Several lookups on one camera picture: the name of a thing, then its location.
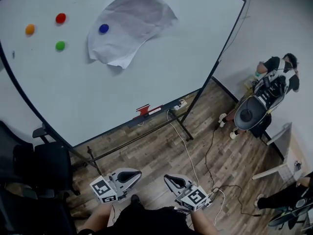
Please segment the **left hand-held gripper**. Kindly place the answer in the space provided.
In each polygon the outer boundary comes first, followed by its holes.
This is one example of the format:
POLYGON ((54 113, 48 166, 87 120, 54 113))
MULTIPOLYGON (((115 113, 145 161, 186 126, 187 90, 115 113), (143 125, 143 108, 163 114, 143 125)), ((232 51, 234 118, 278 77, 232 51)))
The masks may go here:
POLYGON ((89 186, 100 203, 115 202, 126 198, 126 191, 132 188, 141 176, 140 170, 119 168, 105 177, 99 176, 89 186))

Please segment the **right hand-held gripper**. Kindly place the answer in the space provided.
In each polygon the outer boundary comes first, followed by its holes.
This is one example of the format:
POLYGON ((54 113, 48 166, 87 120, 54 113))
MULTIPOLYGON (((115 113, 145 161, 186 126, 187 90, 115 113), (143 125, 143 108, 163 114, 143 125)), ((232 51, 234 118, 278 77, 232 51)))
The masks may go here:
POLYGON ((176 202, 190 211, 197 211, 209 206, 209 196, 202 187, 198 187, 182 174, 165 174, 164 182, 176 196, 176 202))

